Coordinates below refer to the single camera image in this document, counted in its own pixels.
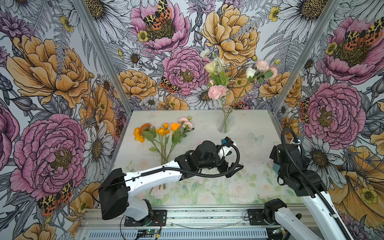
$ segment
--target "table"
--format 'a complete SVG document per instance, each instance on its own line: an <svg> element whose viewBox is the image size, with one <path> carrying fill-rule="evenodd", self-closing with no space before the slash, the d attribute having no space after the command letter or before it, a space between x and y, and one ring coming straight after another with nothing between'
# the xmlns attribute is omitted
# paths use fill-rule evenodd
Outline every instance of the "table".
<svg viewBox="0 0 384 240"><path fill-rule="evenodd" d="M222 134L217 124L223 117L221 110L164 110L134 111L118 150L113 169L122 168L123 172L142 171L160 165L160 155L151 152L149 141L141 143L134 140L134 129L145 123L156 128L165 122L177 122L180 117L192 116L195 129L182 139L170 155L169 160L194 150L205 140L220 144L226 136L237 143L240 151L240 164L244 168L231 178L208 179L192 177L175 183L167 183L152 190L139 193L135 197L148 199L156 205L245 205L263 204L271 199L280 198L287 204L302 203L288 186L277 183L278 166L269 158L272 147L280 144L270 114L267 110L235 110L230 117L231 130ZM236 154L226 160L235 161ZM215 174L216 169L204 169L203 173Z"/></svg>

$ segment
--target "daisy center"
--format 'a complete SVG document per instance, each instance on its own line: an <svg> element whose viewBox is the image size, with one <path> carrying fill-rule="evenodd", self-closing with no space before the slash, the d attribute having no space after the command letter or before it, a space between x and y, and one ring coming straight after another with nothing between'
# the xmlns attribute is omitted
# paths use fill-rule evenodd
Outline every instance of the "daisy center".
<svg viewBox="0 0 384 240"><path fill-rule="evenodd" d="M97 18L103 14L103 6L99 0L85 0L91 16Z"/></svg>
<svg viewBox="0 0 384 240"><path fill-rule="evenodd" d="M318 18L327 2L328 0L305 0L301 6L301 14L310 19Z"/></svg>
<svg viewBox="0 0 384 240"><path fill-rule="evenodd" d="M186 82L187 83L192 82L193 77L194 77L193 73L191 73L189 70L187 70L185 72L180 71L180 76L183 78L183 82L185 82L185 83Z"/></svg>
<svg viewBox="0 0 384 240"><path fill-rule="evenodd" d="M92 156L93 159L99 159L99 156L101 155L101 141L96 140L92 147Z"/></svg>
<svg viewBox="0 0 384 240"><path fill-rule="evenodd" d="M312 157L313 157L313 160L316 162L316 164L319 167L327 167L328 166L329 160L322 151L320 151L320 150L313 151Z"/></svg>
<svg viewBox="0 0 384 240"><path fill-rule="evenodd" d="M332 112L327 112L325 107L322 108L320 110L320 117L318 118L318 121L323 127L328 127L333 121Z"/></svg>
<svg viewBox="0 0 384 240"><path fill-rule="evenodd" d="M62 149L60 151L57 151L55 154L55 161L51 162L50 165L54 169L58 169L59 167L62 167L63 169L67 169L68 165L71 163L72 160L72 154L68 149Z"/></svg>

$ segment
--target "pink peony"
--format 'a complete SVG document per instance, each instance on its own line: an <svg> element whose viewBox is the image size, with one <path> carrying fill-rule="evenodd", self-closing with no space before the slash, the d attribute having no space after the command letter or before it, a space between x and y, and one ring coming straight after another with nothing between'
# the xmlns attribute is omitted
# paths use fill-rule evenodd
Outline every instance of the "pink peony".
<svg viewBox="0 0 384 240"><path fill-rule="evenodd" d="M344 40L347 31L368 29L373 22L359 22L347 17L328 38L328 47L322 63L322 70L339 81L349 81L357 85L364 83L384 68L384 38L372 45L358 45L353 50L347 50Z"/></svg>
<svg viewBox="0 0 384 240"><path fill-rule="evenodd" d="M20 127L12 113L0 106L0 170L8 163L12 153L12 142L19 135Z"/></svg>
<svg viewBox="0 0 384 240"><path fill-rule="evenodd" d="M307 113L310 121L304 124L306 135L323 139L332 149L352 143L366 119L357 89L347 83L322 83L310 97Z"/></svg>
<svg viewBox="0 0 384 240"><path fill-rule="evenodd" d="M200 54L193 48L178 48L162 61L164 77L168 78L172 85L181 88L179 94L190 95L191 90L208 82L209 73L204 66L209 62L207 57L201 59Z"/></svg>
<svg viewBox="0 0 384 240"><path fill-rule="evenodd" d="M172 11L171 22L169 23L168 27L172 29L174 27L174 32L171 33L172 37L169 37L170 33L168 31L167 36L144 41L143 44L146 48L145 50L152 54L161 54L162 52L174 51L179 46L184 46L188 42L190 29L189 18L184 18L183 13L180 13L180 9L177 4L173 6L169 0L167 2L168 7L171 8ZM157 11L157 6L158 3L156 1L154 7L148 5L146 8L144 8L142 5L140 5L140 8L132 8L131 25L133 25L133 27L131 29L134 34L138 34L140 31L147 32L147 25L144 23L143 19L146 16L154 15Z"/></svg>
<svg viewBox="0 0 384 240"><path fill-rule="evenodd" d="M266 61L258 61L256 63L256 68L260 71L260 72L268 72L269 70L269 64L266 62Z"/></svg>
<svg viewBox="0 0 384 240"><path fill-rule="evenodd" d="M208 90L208 96L212 99L218 99L219 97L223 97L227 94L227 88L223 85L212 86Z"/></svg>
<svg viewBox="0 0 384 240"><path fill-rule="evenodd" d="M18 168L11 175L11 189L38 200L60 192L69 181L77 187L85 175L81 165L86 142L84 128L65 114L29 125L15 144Z"/></svg>

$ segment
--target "glass vase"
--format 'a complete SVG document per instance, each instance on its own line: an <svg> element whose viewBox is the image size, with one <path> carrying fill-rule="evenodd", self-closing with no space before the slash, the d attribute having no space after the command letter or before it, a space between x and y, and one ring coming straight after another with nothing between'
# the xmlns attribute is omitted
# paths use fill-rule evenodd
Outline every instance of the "glass vase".
<svg viewBox="0 0 384 240"><path fill-rule="evenodd" d="M223 116L220 118L218 122L217 130L221 133L227 133L229 132L231 127L230 117L231 117L233 108L228 105L224 105L224 107L222 108L222 111L223 111Z"/></svg>

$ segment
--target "wire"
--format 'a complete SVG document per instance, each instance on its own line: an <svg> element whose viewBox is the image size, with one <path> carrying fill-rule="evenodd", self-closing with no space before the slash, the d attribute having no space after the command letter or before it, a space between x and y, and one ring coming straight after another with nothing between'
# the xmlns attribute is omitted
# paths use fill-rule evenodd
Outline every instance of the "wire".
<svg viewBox="0 0 384 240"><path fill-rule="evenodd" d="M299 168L299 166L297 165L297 163L293 160L292 158L292 155L290 153L290 151L288 150L287 148L287 143L285 142L285 133L286 132L290 132L295 140L295 142L299 142L295 132L290 129L290 128L284 128L283 131L281 132L281 144L283 145L283 148L284 148L284 151L285 151L285 154L288 156L288 159L289 161L291 162L291 164L294 166L294 168L296 169L296 171L304 178L304 180L309 184L309 186L311 187L311 189L319 196L319 198L322 200L322 202L324 203L324 205L328 208L329 212L331 213L331 215L334 215L336 214L335 211L332 209L331 205L329 204L329 202L325 199L325 197L321 194L321 192L319 191L319 189L313 184L313 182L311 182L311 180L307 177L307 175L304 174L304 172ZM301 143L299 143L299 146L300 146L300 149L301 149L301 154L300 154L300 157L302 158L303 157L303 145ZM344 228L343 224L341 223L340 219L338 217L334 217L337 225L339 226L340 230L342 231L344 237L346 239L349 239L349 240L353 240L349 237L349 234L347 232L347 230Z"/></svg>

